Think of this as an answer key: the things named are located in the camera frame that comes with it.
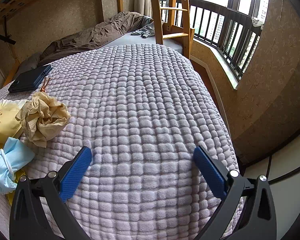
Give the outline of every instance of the crumpled paper bag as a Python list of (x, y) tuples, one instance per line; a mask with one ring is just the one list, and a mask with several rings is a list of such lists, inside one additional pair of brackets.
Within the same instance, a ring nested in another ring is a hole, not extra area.
[(26, 137), (35, 145), (46, 148), (47, 141), (58, 135), (68, 124), (70, 114), (65, 104), (44, 92), (36, 92), (16, 120), (21, 121)]
[(0, 100), (0, 149), (8, 137), (19, 138), (22, 129), (21, 122), (15, 119), (16, 114), (28, 100)]

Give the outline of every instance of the white curtain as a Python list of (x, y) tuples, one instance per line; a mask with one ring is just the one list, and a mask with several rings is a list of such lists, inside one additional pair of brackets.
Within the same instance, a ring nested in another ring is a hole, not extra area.
[(134, 0), (134, 11), (152, 17), (151, 0)]

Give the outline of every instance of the yellow plastic bag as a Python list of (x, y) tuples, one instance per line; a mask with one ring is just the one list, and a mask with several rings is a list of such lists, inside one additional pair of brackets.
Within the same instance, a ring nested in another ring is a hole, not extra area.
[(28, 100), (0, 100), (0, 149), (3, 149), (8, 137), (19, 138), (21, 122), (15, 119), (16, 114)]

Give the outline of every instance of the quilted bedspread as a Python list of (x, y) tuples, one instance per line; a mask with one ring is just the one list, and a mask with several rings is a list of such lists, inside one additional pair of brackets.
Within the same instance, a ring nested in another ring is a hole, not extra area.
[[(67, 205), (92, 239), (193, 239), (220, 203), (193, 163), (194, 148), (205, 147), (228, 169), (238, 165), (190, 61), (163, 45), (139, 44), (82, 52), (52, 67), (46, 92), (67, 105), (71, 118), (47, 148), (21, 136), (36, 154), (25, 167), (28, 176), (57, 171), (82, 146), (90, 147), (92, 163)], [(9, 94), (8, 86), (0, 99), (33, 94)], [(41, 202), (61, 236), (45, 198)], [(10, 209), (0, 195), (0, 230), (7, 239)]]

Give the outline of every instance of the black metal railing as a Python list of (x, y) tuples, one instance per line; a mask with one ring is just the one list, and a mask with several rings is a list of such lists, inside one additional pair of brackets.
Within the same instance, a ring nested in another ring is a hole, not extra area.
[[(177, 0), (176, 7), (179, 5), (181, 0)], [(215, 47), (240, 80), (258, 44), (261, 27), (252, 25), (251, 16), (215, 3), (189, 0), (189, 5), (194, 37)], [(182, 25), (178, 11), (175, 25)]]

